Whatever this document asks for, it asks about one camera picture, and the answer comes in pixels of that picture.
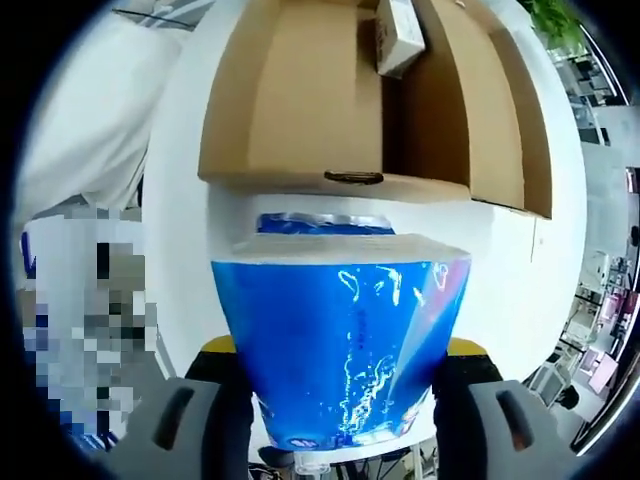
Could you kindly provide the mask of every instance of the cardboard box flap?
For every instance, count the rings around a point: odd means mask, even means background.
[[[259,79],[280,0],[249,2],[216,72],[203,125],[199,174],[234,172],[246,163]]]
[[[524,210],[551,218],[551,155],[533,79],[511,32],[482,1],[465,0],[464,11],[488,33],[509,82],[521,142]]]
[[[518,119],[489,32],[452,1],[414,4],[430,50],[404,80],[406,168],[463,183],[474,199],[524,209]]]
[[[249,2],[214,79],[199,174],[343,167],[354,151],[356,30],[355,1]],[[358,158],[353,168],[375,164]]]

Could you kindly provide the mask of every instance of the cardboard box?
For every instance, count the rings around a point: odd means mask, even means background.
[[[378,73],[400,78],[425,48],[411,0],[380,0],[376,10],[376,42]]]
[[[480,0],[465,5],[414,0],[428,51],[398,81],[376,75],[376,1],[251,0],[213,81],[199,176],[550,218],[533,83],[504,26]]]

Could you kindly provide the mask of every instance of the blue package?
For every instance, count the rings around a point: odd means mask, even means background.
[[[258,233],[286,235],[393,235],[381,217],[308,213],[265,213],[258,218]]]
[[[370,255],[398,256],[377,246],[367,253],[367,245],[416,236],[374,237],[341,236],[349,241],[340,240],[325,264],[292,251],[293,243],[281,248],[291,255],[282,260],[253,255],[212,262],[229,329],[276,447],[332,450],[395,438],[409,430],[426,397],[470,259],[461,253],[428,260],[438,255],[427,251],[421,261],[363,263]],[[316,239],[322,243],[313,248],[329,250],[326,237]],[[336,263],[345,251],[356,261]]]

